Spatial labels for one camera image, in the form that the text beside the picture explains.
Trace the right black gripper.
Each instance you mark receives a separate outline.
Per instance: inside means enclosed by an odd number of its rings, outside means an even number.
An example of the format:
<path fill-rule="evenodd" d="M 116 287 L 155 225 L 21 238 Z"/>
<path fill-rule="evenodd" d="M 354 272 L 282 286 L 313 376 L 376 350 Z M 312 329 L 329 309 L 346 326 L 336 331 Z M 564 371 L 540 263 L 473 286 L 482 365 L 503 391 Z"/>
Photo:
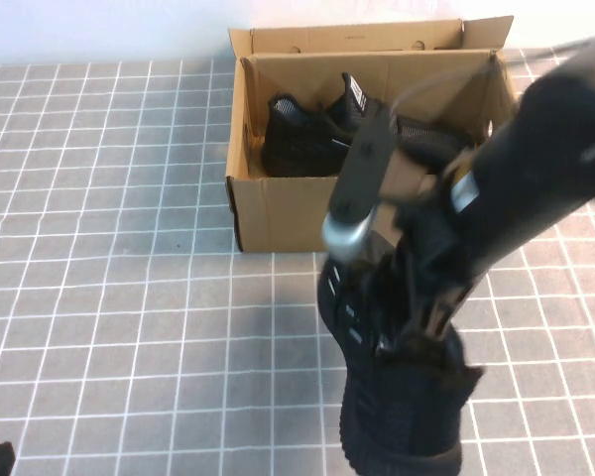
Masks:
<path fill-rule="evenodd" d="M 448 209 L 438 198 L 423 196 L 405 204 L 396 224 L 403 230 L 397 263 L 403 267 L 408 318 L 407 323 L 380 326 L 378 357 L 401 356 L 412 333 L 443 340 L 451 317 L 476 281 L 465 265 L 462 240 L 450 224 Z M 470 397 L 481 378 L 481 367 L 469 366 L 460 356 L 451 359 L 450 391 L 455 397 Z"/>

